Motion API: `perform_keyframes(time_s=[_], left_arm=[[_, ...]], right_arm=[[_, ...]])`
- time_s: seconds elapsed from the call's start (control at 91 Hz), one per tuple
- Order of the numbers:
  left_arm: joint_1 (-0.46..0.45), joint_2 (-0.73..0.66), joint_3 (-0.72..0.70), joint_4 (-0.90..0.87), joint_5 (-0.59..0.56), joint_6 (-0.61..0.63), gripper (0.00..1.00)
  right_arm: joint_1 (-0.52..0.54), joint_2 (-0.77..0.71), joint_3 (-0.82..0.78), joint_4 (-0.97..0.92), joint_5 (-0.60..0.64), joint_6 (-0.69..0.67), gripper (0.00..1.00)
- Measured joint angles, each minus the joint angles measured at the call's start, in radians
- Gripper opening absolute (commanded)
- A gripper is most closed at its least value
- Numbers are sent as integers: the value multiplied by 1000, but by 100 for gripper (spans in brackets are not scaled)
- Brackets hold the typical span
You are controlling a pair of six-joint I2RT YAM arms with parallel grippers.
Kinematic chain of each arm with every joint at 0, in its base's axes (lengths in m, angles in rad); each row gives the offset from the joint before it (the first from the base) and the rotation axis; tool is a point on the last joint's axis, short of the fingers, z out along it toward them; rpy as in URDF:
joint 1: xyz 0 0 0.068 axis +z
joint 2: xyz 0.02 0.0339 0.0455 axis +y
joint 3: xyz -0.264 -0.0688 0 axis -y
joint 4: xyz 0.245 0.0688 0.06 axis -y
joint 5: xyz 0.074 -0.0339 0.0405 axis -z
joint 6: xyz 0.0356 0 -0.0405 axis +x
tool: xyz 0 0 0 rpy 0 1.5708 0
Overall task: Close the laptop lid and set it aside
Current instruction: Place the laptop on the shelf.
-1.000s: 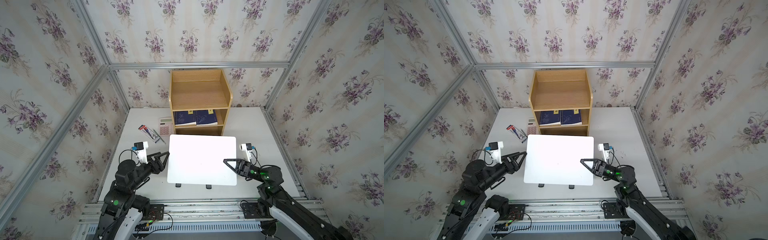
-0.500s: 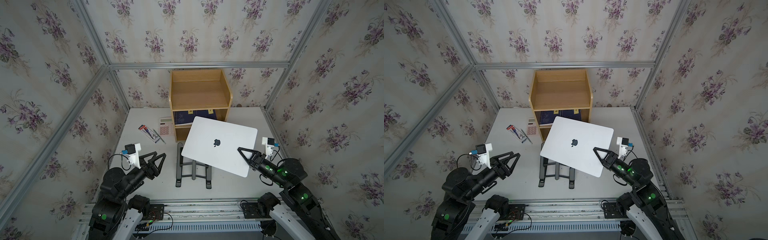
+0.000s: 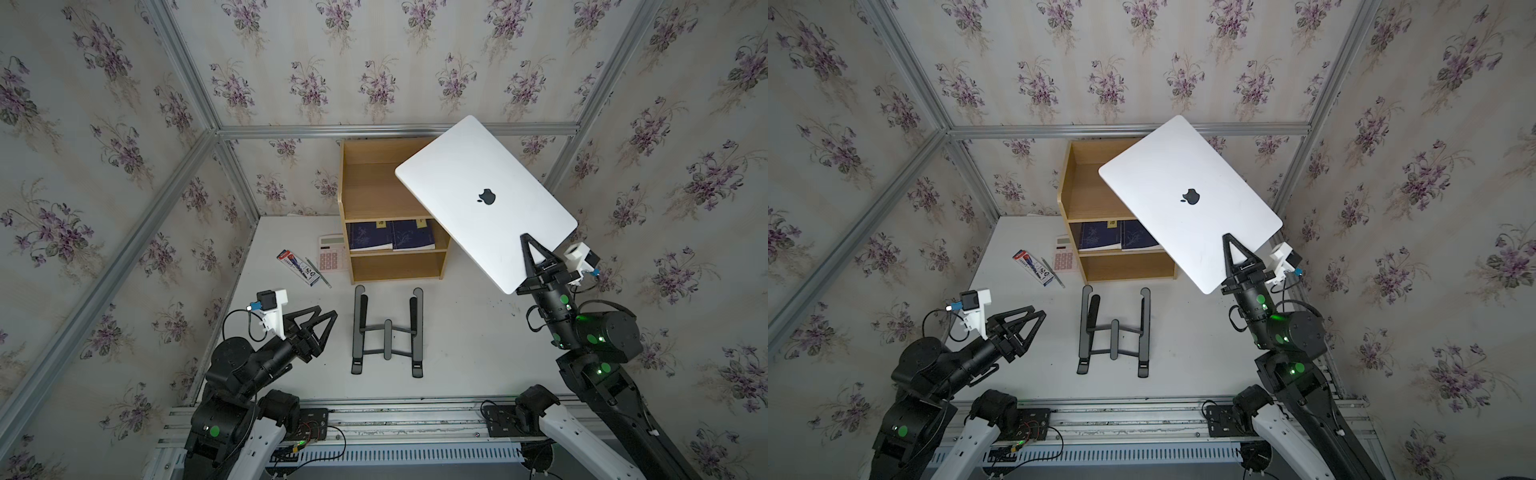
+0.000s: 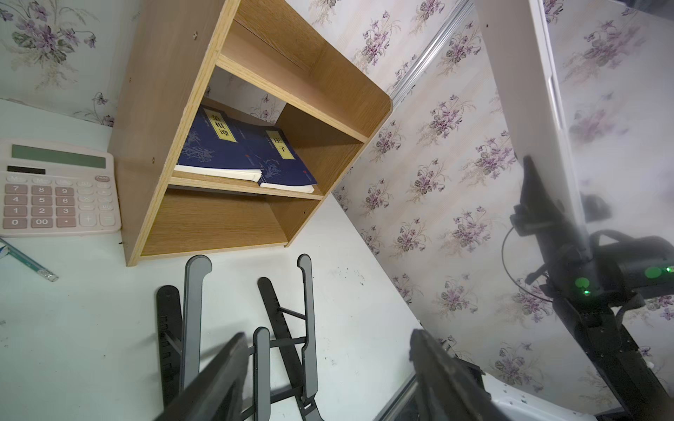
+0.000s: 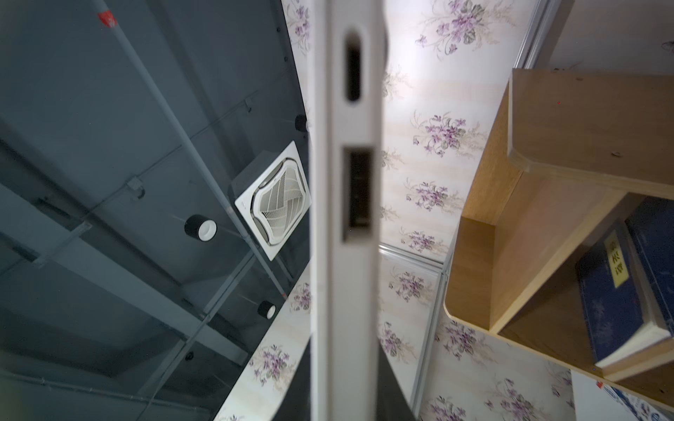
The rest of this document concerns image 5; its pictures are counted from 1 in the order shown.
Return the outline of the silver laptop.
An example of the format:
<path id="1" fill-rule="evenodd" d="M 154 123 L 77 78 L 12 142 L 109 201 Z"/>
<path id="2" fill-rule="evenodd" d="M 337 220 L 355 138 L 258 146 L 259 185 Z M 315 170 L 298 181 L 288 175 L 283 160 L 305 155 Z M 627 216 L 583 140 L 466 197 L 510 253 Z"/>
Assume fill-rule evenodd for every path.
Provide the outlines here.
<path id="1" fill-rule="evenodd" d="M 377 417 L 382 78 L 379 1 L 312 3 L 312 418 Z"/>

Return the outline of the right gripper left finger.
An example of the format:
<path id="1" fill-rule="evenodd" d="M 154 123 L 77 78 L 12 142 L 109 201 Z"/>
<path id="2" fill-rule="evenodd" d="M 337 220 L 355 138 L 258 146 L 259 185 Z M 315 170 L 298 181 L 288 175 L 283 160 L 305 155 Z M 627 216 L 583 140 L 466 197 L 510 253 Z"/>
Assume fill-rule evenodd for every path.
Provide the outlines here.
<path id="1" fill-rule="evenodd" d="M 309 421 L 311 419 L 311 357 L 308 341 L 298 368 L 272 421 Z"/>

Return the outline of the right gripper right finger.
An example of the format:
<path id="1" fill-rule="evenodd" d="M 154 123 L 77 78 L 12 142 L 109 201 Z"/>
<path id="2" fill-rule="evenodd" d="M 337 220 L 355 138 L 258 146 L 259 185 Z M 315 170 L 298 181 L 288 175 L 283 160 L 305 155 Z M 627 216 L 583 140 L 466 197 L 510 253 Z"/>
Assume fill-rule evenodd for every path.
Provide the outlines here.
<path id="1" fill-rule="evenodd" d="M 376 421 L 415 421 L 384 349 L 378 347 Z"/>

